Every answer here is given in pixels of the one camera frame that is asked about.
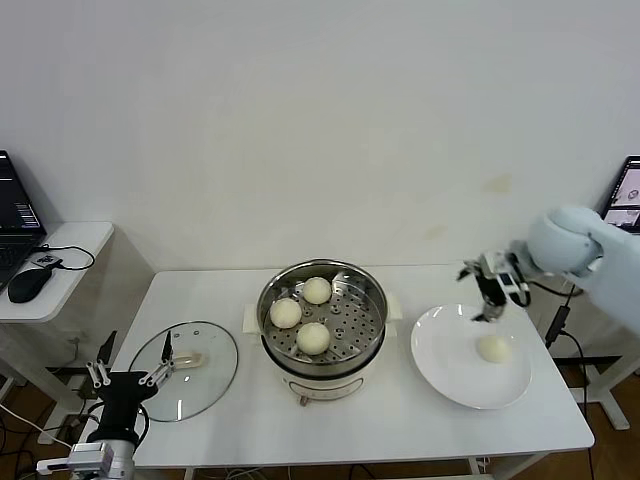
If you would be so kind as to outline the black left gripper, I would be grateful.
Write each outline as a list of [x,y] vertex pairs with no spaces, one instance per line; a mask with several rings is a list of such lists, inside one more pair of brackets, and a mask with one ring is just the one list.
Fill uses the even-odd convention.
[[175,370],[172,334],[166,329],[149,339],[138,351],[142,360],[154,343],[163,338],[159,363],[147,373],[110,372],[107,366],[113,351],[117,331],[113,330],[100,346],[96,359],[88,361],[86,368],[103,406],[97,428],[97,440],[123,440],[139,443],[135,432],[138,410],[142,403],[156,395],[156,386],[163,386]]

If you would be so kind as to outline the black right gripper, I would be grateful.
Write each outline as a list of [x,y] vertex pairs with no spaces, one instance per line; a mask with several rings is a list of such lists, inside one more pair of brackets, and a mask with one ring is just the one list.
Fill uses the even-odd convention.
[[493,323],[498,321],[504,313],[507,303],[506,295],[495,278],[487,278],[483,275],[481,263],[478,260],[464,260],[463,267],[457,274],[457,281],[468,276],[474,276],[484,300],[481,312],[474,316],[474,322]]

